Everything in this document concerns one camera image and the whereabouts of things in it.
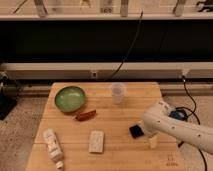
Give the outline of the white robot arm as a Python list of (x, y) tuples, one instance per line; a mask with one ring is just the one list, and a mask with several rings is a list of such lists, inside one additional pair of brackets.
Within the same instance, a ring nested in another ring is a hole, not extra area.
[(213, 128), (172, 118), (169, 114), (173, 110), (164, 101), (158, 101), (148, 108), (140, 121), (145, 135), (152, 137), (160, 131), (213, 155)]

